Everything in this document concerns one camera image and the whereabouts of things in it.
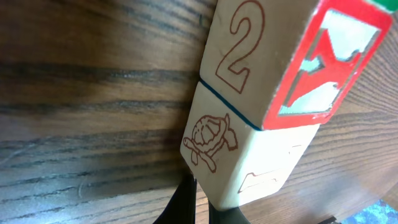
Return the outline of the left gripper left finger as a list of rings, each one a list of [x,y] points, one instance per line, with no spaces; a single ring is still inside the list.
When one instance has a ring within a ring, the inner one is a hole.
[[[194,224],[197,181],[186,175],[154,224]]]

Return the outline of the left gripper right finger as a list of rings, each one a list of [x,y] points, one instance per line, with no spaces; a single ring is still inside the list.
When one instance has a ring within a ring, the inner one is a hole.
[[[239,207],[218,211],[211,202],[209,207],[209,224],[251,224]]]

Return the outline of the red letter Y block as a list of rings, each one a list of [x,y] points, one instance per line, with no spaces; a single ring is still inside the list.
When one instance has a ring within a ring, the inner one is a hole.
[[[392,14],[364,0],[220,0],[201,81],[256,129],[327,123]]]

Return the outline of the plain turtle block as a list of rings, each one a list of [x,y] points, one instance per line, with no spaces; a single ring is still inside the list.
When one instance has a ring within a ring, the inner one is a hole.
[[[212,206],[229,210],[279,191],[318,129],[258,131],[198,83],[180,153]]]

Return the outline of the green letter V block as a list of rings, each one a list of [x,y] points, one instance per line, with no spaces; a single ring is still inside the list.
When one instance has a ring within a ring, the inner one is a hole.
[[[398,8],[398,0],[367,0],[367,2],[390,14],[396,12]]]

